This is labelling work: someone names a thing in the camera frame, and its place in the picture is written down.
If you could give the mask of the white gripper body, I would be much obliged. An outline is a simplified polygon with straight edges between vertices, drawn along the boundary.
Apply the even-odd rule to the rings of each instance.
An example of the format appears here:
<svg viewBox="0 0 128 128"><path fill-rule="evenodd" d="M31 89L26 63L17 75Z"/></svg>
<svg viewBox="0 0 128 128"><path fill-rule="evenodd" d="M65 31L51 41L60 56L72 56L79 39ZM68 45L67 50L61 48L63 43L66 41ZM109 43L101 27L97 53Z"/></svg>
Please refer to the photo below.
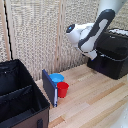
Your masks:
<svg viewBox="0 0 128 128"><path fill-rule="evenodd" d="M91 51L88 53L88 57L91 59L91 60L94 60L96 57L97 57L97 52L95 50Z"/></svg>

